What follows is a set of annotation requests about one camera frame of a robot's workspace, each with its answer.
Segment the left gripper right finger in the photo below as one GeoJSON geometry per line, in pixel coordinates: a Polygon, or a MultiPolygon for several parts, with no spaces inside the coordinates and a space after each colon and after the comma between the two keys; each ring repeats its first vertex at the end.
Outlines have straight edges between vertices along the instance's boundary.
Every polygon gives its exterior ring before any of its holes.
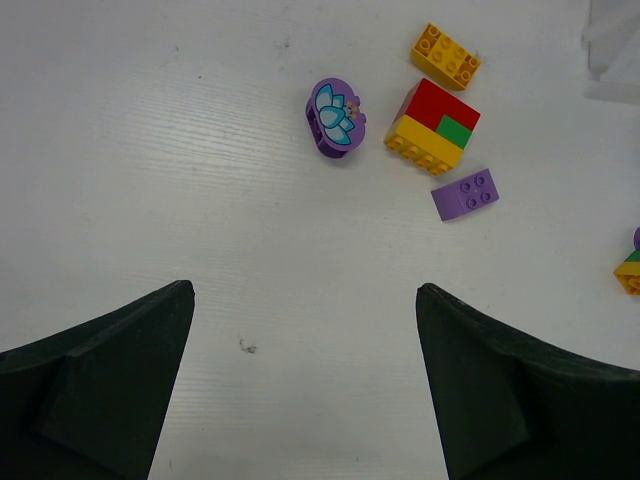
{"type": "Polygon", "coordinates": [[[553,346],[432,283],[416,316],[449,478],[638,478],[638,371],[553,346]]]}

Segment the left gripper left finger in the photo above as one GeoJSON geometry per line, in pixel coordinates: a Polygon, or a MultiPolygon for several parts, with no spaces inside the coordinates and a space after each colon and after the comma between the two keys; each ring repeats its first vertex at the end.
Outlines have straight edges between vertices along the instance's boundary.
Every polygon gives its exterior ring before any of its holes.
{"type": "Polygon", "coordinates": [[[148,478],[193,315],[179,280],[2,352],[2,478],[148,478]]]}

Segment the purple green yellow lego stack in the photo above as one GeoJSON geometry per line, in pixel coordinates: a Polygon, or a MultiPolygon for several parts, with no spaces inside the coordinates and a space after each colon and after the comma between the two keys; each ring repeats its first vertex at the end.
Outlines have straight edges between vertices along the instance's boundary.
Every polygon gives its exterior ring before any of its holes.
{"type": "Polygon", "coordinates": [[[633,235],[634,250],[614,270],[614,276],[629,295],[638,296],[640,293],[640,228],[633,235]]]}

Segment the purple sloped lego brick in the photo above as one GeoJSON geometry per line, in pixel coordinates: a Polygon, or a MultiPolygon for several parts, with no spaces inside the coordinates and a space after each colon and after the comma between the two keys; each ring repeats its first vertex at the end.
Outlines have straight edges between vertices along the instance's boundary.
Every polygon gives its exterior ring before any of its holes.
{"type": "Polygon", "coordinates": [[[436,188],[431,196],[443,222],[483,209],[500,198],[489,169],[436,188]]]}

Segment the red yellow green lego stack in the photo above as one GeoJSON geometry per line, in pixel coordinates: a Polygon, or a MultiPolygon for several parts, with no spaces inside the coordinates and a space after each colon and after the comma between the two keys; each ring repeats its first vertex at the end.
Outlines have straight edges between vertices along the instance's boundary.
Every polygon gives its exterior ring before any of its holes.
{"type": "Polygon", "coordinates": [[[479,111],[423,78],[407,93],[384,145],[439,176],[458,166],[480,118],[479,111]]]}

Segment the purple flower lego brick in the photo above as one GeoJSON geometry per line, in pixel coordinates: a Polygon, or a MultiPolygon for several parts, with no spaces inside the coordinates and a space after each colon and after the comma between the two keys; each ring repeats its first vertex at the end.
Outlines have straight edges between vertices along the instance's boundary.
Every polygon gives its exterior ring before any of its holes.
{"type": "Polygon", "coordinates": [[[357,149],[366,135],[361,100],[345,81],[329,77],[313,88],[305,115],[316,148],[332,160],[357,149]]]}

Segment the yellow striped lego brick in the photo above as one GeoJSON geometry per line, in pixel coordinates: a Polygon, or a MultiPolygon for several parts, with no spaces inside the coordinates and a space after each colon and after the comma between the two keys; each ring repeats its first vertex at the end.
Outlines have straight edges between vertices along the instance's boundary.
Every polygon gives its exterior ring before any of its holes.
{"type": "Polygon", "coordinates": [[[432,23],[426,25],[411,48],[410,59],[419,70],[452,91],[466,90],[482,64],[432,23]]]}

